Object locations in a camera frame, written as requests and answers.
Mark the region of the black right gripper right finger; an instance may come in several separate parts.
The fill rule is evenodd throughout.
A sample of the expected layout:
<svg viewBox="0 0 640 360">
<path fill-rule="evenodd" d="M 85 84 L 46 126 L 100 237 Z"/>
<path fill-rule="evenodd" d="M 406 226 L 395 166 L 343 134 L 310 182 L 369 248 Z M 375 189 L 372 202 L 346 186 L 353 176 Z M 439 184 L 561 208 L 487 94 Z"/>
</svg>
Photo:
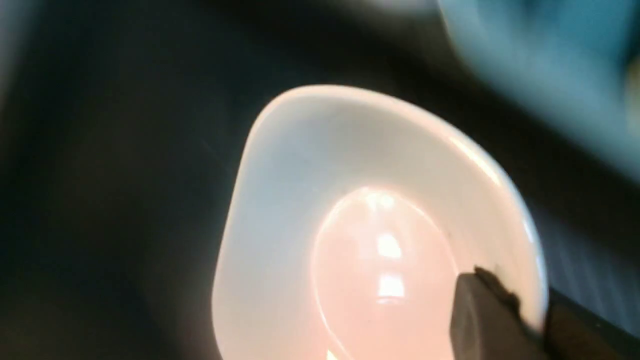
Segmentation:
<svg viewBox="0 0 640 360">
<path fill-rule="evenodd" d="M 638 360 L 639 339 L 550 289 L 544 351 L 551 360 Z"/>
</svg>

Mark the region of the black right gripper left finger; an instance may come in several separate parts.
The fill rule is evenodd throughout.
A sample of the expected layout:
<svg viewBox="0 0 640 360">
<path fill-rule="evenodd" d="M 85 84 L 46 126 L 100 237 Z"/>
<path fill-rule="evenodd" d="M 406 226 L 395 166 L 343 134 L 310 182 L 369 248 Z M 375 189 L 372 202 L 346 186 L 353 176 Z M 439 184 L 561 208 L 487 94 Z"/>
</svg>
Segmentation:
<svg viewBox="0 0 640 360">
<path fill-rule="evenodd" d="M 475 267 L 459 274 L 449 326 L 455 360 L 546 360 L 521 320 L 520 306 L 492 272 Z"/>
</svg>

